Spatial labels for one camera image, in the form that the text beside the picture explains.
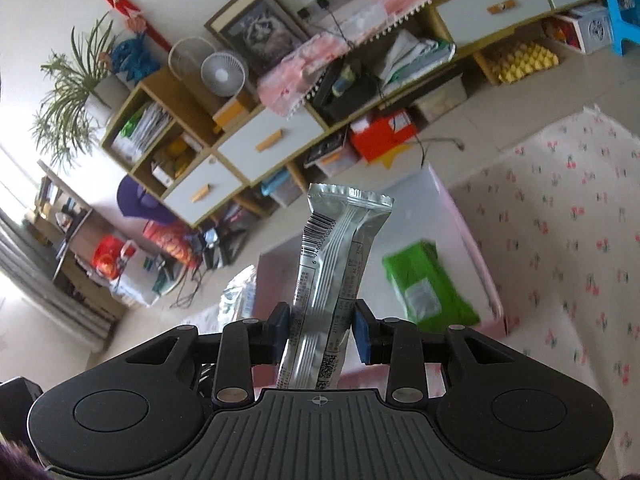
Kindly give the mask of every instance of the spider plant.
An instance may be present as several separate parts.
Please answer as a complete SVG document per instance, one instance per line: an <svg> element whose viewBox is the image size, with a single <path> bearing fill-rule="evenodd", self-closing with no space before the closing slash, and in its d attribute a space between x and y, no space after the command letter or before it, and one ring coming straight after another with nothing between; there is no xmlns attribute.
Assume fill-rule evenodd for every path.
<svg viewBox="0 0 640 480"><path fill-rule="evenodd" d="M84 103L93 95L105 104L95 92L98 83L110 75L108 66L101 62L100 54L110 54L116 37L112 36L113 21L101 31L105 14L95 22L88 34L71 30L72 55L53 52L40 71L53 80L53 88L40 102L34 117L31 136L36 149L51 158L57 167L72 167L79 153L91 153L95 142L96 124L84 111Z"/></svg>

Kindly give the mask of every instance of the purple hat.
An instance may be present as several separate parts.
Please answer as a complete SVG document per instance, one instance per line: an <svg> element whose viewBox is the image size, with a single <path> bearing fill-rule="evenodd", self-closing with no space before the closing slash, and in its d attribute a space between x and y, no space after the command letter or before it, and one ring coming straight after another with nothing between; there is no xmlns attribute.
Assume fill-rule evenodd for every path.
<svg viewBox="0 0 640 480"><path fill-rule="evenodd" d="M177 220L171 211L129 175L120 182L116 200L123 216L153 220L163 225L172 224Z"/></svg>

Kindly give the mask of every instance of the orange box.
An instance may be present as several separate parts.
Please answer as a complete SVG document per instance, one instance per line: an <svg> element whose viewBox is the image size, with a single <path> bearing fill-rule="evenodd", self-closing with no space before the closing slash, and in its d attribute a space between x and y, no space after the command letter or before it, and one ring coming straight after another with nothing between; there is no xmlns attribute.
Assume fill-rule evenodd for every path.
<svg viewBox="0 0 640 480"><path fill-rule="evenodd" d="M361 133L351 133L351 143L363 158L376 160L389 150L399 146L418 132L406 110L380 117Z"/></svg>
<svg viewBox="0 0 640 480"><path fill-rule="evenodd" d="M255 108L251 94L241 90L213 115L213 120L227 133L234 132Z"/></svg>

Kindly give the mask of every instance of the blue stuffed toy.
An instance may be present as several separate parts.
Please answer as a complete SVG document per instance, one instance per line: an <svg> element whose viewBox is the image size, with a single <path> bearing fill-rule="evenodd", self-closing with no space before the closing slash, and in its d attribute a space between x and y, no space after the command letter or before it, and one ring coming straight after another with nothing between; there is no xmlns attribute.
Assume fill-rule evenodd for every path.
<svg viewBox="0 0 640 480"><path fill-rule="evenodd" d="M146 33L140 32L135 38L125 40L111 51L111 71L127 73L127 81L138 84L146 76L160 70L158 63L145 48Z"/></svg>

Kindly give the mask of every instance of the storage box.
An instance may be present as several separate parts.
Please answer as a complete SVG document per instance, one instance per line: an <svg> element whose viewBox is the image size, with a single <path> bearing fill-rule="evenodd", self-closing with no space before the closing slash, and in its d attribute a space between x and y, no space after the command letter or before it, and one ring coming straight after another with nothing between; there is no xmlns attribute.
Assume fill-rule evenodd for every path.
<svg viewBox="0 0 640 480"><path fill-rule="evenodd" d="M351 146L347 138L348 128L335 132L316 144L306 156L305 168L316 165L328 176L336 176L360 160L360 155Z"/></svg>
<svg viewBox="0 0 640 480"><path fill-rule="evenodd" d="M280 207L290 205L295 199L302 195L300 186L296 184L293 177L283 168L272 177L262 182L261 191L263 196L270 196Z"/></svg>
<svg viewBox="0 0 640 480"><path fill-rule="evenodd" d="M376 236L364 270L358 298L367 301L381 319L406 319L392 285L386 280L382 257L398 252L421 238L434 240L438 259L458 293L478 313L481 323L474 328L493 338L506 335L504 311L491 275L476 242L451 196L431 167L411 174L384 190L395 199L393 212ZM302 235L296 235L260 255L253 316L266 319L279 301L292 301L298 278ZM360 362L353 336L347 350L338 387L345 381L364 384L357 376L368 374ZM386 374L388 367L382 367ZM254 384L274 383L274 367L254 368Z"/></svg>
<svg viewBox="0 0 640 480"><path fill-rule="evenodd" d="M609 11L587 4L540 20L545 36L583 54L612 43Z"/></svg>
<svg viewBox="0 0 640 480"><path fill-rule="evenodd" d="M418 132L406 110L374 120L362 132L351 134L351 143L360 155L371 162L399 146Z"/></svg>
<svg viewBox="0 0 640 480"><path fill-rule="evenodd" d="M432 90L414 101L414 106L430 123L451 109L466 101L466 90L462 84L462 74Z"/></svg>

